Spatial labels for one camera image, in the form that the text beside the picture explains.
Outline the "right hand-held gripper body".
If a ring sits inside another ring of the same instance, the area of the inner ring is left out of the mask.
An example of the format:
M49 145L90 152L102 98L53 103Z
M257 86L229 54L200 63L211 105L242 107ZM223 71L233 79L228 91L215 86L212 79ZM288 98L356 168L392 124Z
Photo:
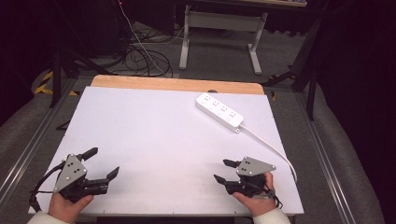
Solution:
M240 161L240 165L234 168L239 176L238 181L227 181L224 186L229 194L235 192L242 193L249 198L258 198L272 195L269 189L265 189L265 172L272 172L276 169L273 164L259 161L250 157L245 157Z

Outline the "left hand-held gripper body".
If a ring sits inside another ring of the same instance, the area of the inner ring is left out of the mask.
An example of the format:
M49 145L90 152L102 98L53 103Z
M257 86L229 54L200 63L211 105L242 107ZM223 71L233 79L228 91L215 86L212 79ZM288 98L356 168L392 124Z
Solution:
M57 177L53 191L72 203L88 195L106 194L109 181L106 178L89 180L86 178L87 173L88 170L78 160L77 155L70 154Z

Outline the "person's left hand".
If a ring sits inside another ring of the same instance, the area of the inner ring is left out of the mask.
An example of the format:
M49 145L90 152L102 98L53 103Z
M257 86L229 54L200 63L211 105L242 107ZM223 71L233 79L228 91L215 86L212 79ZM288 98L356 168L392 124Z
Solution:
M76 203L66 200L60 193L54 193L49 203L48 214L65 223L73 224L78 219L80 212L87 207L94 197L92 195L81 198Z

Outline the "person's right hand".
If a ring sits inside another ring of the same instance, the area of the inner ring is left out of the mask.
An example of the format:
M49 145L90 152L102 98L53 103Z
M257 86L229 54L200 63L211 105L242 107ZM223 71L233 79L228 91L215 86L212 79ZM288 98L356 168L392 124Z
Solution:
M270 172L265 172L263 176L266 179L266 186L264 188L275 192L273 175ZM276 201L274 198L249 198L239 192L235 192L233 196L249 210L253 217L261 216L276 209Z

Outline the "white board table cover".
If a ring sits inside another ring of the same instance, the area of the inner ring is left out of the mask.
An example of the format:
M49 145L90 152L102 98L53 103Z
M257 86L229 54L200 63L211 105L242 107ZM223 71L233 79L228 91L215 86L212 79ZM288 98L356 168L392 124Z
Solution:
M235 180L235 170L223 160L244 157L273 164L284 212L304 211L267 97L214 93L244 117L235 133L198 109L197 96L194 91L85 89L51 163L97 147L84 163L89 179L120 168L107 194L95 197L85 214L245 216L246 207L214 178Z

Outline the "white power strip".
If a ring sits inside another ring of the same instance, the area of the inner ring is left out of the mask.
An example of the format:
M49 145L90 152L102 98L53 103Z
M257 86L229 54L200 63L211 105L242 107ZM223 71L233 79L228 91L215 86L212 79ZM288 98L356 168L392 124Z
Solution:
M208 93L198 96L195 106L230 131L240 131L244 117Z

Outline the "black tripod stand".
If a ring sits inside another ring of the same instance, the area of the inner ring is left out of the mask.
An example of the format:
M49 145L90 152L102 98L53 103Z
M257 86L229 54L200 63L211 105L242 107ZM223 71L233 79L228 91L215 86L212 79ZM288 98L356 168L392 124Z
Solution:
M108 71L93 61L85 58L81 54L69 48L57 48L53 52L52 56L52 99L50 108L53 108L61 99L61 87L62 87L62 72L66 74L68 78L77 78L79 76L78 64L80 62L86 65L93 71L96 71L99 75L108 74Z

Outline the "black metal stand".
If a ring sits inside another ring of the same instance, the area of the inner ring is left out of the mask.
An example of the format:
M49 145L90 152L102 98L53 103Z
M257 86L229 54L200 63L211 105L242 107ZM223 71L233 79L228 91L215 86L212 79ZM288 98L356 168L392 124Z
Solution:
M316 37L320 25L321 19L316 19L308 31L293 64L290 66L290 70L262 83L264 87L271 87L287 78L295 77L291 85L293 91L302 92L306 86L309 86L305 110L311 120L314 119L313 110L317 88L317 73L315 71L315 57L312 48L316 45Z

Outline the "black equipment rack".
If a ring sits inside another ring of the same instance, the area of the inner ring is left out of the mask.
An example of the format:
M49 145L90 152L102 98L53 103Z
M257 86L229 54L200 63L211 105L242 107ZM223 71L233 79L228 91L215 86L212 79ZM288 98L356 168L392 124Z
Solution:
M86 56L121 55L130 32L118 0L67 0L64 13L75 43Z

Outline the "aluminium floor rail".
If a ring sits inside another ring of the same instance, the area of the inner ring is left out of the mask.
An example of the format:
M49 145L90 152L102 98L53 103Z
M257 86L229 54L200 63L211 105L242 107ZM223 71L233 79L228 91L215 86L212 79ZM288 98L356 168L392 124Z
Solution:
M323 146L323 143L319 137L316 124L314 121L312 121L309 118L308 113L306 112L304 96L299 92L295 93L294 96L295 96L297 104L299 105L300 110L304 116L304 121L308 127L310 136L313 139L314 150L317 154L318 162L320 164L322 173L325 176L327 185L330 189L332 198L333 198L334 203L337 207L337 210L338 210L338 213L342 220L342 223L343 224L356 224L356 220L351 212L351 209L347 202L345 193L342 190L340 182L339 182L339 180L336 176L336 173L332 167L332 163L331 163L331 161L328 157L328 154L325 150L325 147Z
M66 96L74 88L76 84L75 79L68 79L64 83L61 90L61 96L53 107L45 107L44 117L35 127L34 133L29 138L28 142L22 148L16 161L12 164L11 168L7 171L7 176L0 184L0 204L6 203L16 186L18 185L26 167L31 162L36 151L40 147L46 132L49 129L50 124L59 112L62 103L66 99Z

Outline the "white metal frame desk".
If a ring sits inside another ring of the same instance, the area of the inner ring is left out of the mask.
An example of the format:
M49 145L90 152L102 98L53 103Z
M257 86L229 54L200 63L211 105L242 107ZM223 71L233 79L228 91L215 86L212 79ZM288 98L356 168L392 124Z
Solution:
M280 8L280 9L300 9L306 7L306 0L233 0L232 4L246 3L258 4L260 7ZM247 45L254 73L259 76L262 69L259 63L256 49L261 40L262 31L266 19L267 12L262 12L259 16L242 16L213 12L196 12L191 10L190 5L185 6L184 19L184 36L181 46L181 54L179 68L185 70L187 68L189 56L189 30L193 28L209 28L223 29L232 31L254 32L255 38L252 43Z

